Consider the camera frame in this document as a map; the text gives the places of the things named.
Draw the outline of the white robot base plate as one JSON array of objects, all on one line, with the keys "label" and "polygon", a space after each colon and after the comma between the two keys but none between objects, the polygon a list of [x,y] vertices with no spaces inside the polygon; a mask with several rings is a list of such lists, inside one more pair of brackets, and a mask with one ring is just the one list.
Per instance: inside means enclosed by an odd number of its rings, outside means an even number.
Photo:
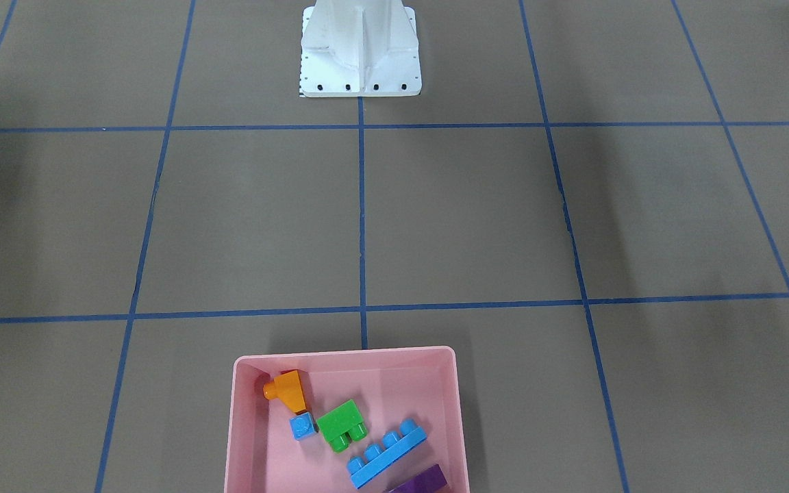
[{"label": "white robot base plate", "polygon": [[416,13],[401,1],[316,1],[301,15],[299,94],[413,97],[423,78]]}]

